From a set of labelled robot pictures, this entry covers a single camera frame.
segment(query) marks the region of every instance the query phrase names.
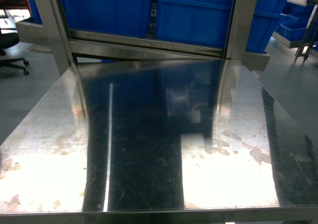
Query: stainless steel table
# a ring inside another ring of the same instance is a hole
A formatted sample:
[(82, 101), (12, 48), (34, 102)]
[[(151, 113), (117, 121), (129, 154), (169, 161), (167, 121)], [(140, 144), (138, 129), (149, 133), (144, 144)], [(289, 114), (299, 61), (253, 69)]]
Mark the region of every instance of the stainless steel table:
[(0, 146), (0, 223), (316, 220), (317, 156), (238, 61), (82, 64)]

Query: black chair seat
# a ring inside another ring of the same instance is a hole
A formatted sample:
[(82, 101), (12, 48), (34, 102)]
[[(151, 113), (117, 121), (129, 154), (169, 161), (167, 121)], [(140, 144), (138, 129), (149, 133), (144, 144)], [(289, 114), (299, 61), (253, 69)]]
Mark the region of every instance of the black chair seat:
[(18, 33), (0, 34), (0, 49), (8, 49), (19, 43)]
[[(2, 34), (0, 29), (0, 56), (6, 55), (4, 49), (8, 49), (19, 42), (20, 39), (17, 33)], [(25, 69), (25, 67), (13, 64), (13, 62), (17, 61), (23, 61), (24, 65), (29, 65), (29, 62), (24, 58), (18, 58), (0, 60), (0, 67), (23, 69), (24, 75), (29, 75), (29, 72)]]

